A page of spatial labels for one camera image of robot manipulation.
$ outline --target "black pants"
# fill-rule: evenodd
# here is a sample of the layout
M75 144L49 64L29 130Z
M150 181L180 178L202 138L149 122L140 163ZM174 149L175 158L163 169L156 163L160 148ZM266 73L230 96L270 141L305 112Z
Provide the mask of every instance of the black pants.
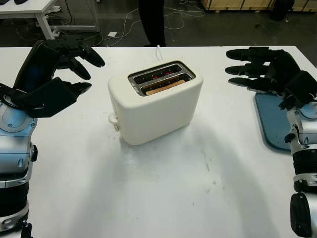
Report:
M139 0L139 14L151 45L164 45L164 0Z

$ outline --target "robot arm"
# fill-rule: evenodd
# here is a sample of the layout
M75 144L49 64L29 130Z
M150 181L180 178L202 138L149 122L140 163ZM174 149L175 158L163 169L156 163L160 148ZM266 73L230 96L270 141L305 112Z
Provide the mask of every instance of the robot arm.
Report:
M57 69L69 68L85 80L90 79L81 57L97 67L103 59L81 36L38 41L25 60L13 88L0 84L0 233L22 226L22 237L31 237L27 224L27 194L37 148L31 135L37 118L52 117L75 103L90 83L64 82L53 78Z
M279 107L287 110L291 125L285 143L290 143L298 192L291 198L291 227L300 237L317 238L317 82L283 50L250 47L228 51L227 57L251 62L226 68L227 73L255 78L231 78L229 83L283 100Z

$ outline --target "table surface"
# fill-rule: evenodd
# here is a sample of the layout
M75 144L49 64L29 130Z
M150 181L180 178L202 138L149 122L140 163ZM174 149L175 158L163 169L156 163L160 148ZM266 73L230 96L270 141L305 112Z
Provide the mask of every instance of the table surface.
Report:
M184 58L205 81L190 125L130 146L107 121L108 80L123 69L157 61L153 48L97 48L104 68L85 63L93 87L50 119L40 119L30 182L36 238L295 238L290 154L263 140L254 92L227 83L235 47L162 48ZM302 70L316 68L296 48ZM0 48L0 81L9 86L30 48ZM80 79L69 70L56 76Z
M0 14L21 14L21 13L42 13L56 0L28 0L16 5L14 0L9 0L6 4L0 5Z

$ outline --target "robot finger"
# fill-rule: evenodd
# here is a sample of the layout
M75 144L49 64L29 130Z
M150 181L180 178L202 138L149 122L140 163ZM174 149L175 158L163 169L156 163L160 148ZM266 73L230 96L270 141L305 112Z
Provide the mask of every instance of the robot finger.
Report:
M229 83L241 87L246 87L250 91L259 93L267 93L269 91L275 91L275 85L268 78L257 78L254 80L248 78L231 78Z
M225 69L226 73L233 75L245 75L249 78L258 78L261 75L265 75L268 70L266 65L254 65L247 63L245 66L232 66Z
M250 61L253 64L262 65L285 53L284 50L274 51L269 50L268 47L249 47L227 51L226 55L233 60Z

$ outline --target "floor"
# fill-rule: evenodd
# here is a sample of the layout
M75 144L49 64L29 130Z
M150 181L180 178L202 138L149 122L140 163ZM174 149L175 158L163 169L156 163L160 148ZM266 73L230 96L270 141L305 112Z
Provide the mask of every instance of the floor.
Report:
M71 13L76 19L76 24L94 24L93 17L87 8L87 0L68 0ZM123 25L127 13L135 10L138 0L101 0L95 3L99 26L104 39L108 38L110 31L122 36ZM63 24L69 19L65 2L59 0L58 5L62 11L56 13L49 21L50 24ZM314 13L287 14L281 22L272 21L268 12L200 12L188 4L179 4L179 0L165 0L165 6L186 11L189 15L174 13L175 10L165 9L165 37L169 47L181 46L263 46L263 45L295 45L304 55L317 66L317 21ZM138 12L134 11L127 17L125 33L131 25L140 20ZM0 24L0 47L25 47L32 46L35 39L42 38L41 30L36 27L33 19L6 19ZM83 33L85 38L96 33ZM101 40L96 36L87 41L94 45ZM100 47L111 46L119 39L109 39L100 43ZM148 44L142 24L136 22L131 32L116 47L142 47Z

